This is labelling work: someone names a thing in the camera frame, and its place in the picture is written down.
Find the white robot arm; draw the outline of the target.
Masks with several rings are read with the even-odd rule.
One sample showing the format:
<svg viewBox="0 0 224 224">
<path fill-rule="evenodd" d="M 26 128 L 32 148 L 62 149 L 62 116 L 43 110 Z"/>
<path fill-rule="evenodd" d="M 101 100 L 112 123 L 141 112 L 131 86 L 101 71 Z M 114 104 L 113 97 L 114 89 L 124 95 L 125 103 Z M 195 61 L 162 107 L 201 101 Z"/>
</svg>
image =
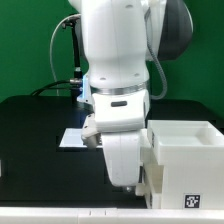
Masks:
<svg viewBox="0 0 224 224">
<path fill-rule="evenodd" d="M 152 96 L 148 61 L 174 60 L 187 48 L 193 24 L 184 0 L 68 0 L 81 14 L 93 113 L 85 123 L 99 134 L 115 186 L 134 186 L 140 139 Z"/>
</svg>

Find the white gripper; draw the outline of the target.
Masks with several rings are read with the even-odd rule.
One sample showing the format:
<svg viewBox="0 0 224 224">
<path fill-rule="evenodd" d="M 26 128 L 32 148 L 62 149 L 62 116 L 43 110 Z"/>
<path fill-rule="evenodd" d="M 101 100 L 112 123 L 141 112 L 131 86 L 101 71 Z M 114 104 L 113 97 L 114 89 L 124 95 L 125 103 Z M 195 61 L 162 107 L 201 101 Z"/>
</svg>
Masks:
<svg viewBox="0 0 224 224">
<path fill-rule="evenodd" d="M 140 175 L 141 132 L 103 133 L 103 153 L 113 186 L 135 186 Z"/>
</svg>

